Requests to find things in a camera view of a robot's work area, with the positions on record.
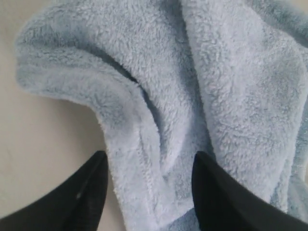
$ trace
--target towel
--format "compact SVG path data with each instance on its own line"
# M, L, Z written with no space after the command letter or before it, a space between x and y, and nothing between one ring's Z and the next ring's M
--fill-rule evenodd
M197 151L308 222L308 17L286 0L56 0L19 85L90 107L128 231L197 231Z

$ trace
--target towel fold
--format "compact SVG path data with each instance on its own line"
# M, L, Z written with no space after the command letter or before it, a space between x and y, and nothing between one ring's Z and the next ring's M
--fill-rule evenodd
M89 106L128 231L197 231L194 155L308 222L308 17L275 0L57 0L17 80Z

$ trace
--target fleece towel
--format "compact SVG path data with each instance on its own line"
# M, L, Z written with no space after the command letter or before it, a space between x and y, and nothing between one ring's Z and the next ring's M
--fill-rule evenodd
M198 230L197 151L308 221L307 46L285 0L56 0L16 40L17 80L95 111L128 231Z

